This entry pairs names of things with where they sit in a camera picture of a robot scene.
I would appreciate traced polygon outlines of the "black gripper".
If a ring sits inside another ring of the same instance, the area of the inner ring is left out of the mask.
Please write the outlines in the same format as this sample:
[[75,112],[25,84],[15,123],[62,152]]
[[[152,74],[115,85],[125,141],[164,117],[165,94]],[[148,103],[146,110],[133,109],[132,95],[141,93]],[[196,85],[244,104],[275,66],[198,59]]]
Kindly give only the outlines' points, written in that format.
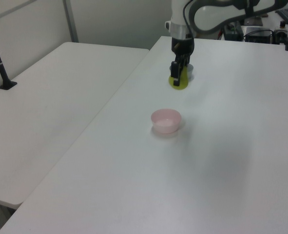
[[172,38],[171,50],[175,54],[175,61],[171,63],[171,78],[173,86],[179,86],[180,73],[184,70],[188,71],[190,57],[194,52],[194,39],[180,40]]

